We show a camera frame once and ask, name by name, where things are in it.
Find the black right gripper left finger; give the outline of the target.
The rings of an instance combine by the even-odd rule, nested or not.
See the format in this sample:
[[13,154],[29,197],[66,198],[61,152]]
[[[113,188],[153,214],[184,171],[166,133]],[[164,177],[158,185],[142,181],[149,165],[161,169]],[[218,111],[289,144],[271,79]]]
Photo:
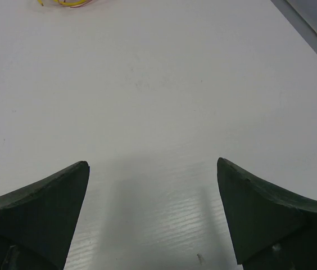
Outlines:
[[0,196],[0,269],[64,269],[88,180],[79,161]]

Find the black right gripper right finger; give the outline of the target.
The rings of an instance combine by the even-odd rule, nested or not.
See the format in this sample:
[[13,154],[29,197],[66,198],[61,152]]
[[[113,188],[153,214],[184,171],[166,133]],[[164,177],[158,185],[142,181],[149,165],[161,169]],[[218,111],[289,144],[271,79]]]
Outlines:
[[217,178],[243,269],[317,269],[317,201],[219,158]]

